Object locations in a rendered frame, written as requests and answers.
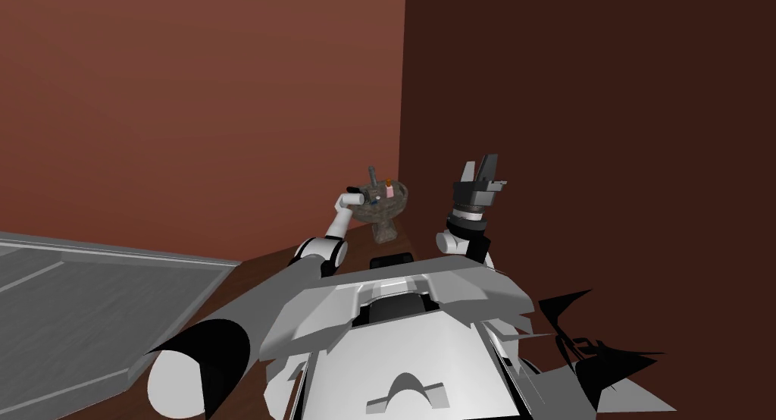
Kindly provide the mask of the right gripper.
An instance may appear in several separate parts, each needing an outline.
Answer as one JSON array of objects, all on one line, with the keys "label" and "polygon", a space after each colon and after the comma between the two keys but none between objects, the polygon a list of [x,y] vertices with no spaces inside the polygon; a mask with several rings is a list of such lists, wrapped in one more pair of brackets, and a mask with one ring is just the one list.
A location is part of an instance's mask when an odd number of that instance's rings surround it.
[{"label": "right gripper", "polygon": [[494,203],[495,196],[507,184],[506,180],[495,180],[498,155],[485,155],[475,176],[475,161],[467,161],[460,181],[454,182],[453,208],[466,212],[481,212]]}]

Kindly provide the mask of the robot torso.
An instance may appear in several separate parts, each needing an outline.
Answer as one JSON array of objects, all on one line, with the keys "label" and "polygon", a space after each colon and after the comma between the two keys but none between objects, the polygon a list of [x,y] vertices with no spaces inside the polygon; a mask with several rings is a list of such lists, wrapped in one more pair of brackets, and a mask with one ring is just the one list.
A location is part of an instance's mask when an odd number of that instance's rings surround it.
[{"label": "robot torso", "polygon": [[528,295],[461,255],[297,287],[261,345],[273,420],[529,418]]}]

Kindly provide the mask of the stone pedestal sink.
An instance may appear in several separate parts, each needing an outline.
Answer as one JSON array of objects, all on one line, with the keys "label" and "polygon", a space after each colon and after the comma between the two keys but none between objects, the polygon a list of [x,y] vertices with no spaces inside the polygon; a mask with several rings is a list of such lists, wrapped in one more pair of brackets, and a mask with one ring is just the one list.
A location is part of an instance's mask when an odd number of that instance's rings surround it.
[{"label": "stone pedestal sink", "polygon": [[388,195],[386,180],[378,181],[377,186],[365,184],[358,188],[365,195],[365,203],[352,206],[353,218],[371,225],[371,232],[378,244],[397,238],[398,232],[393,219],[405,209],[408,201],[405,184],[392,180],[392,196]]}]

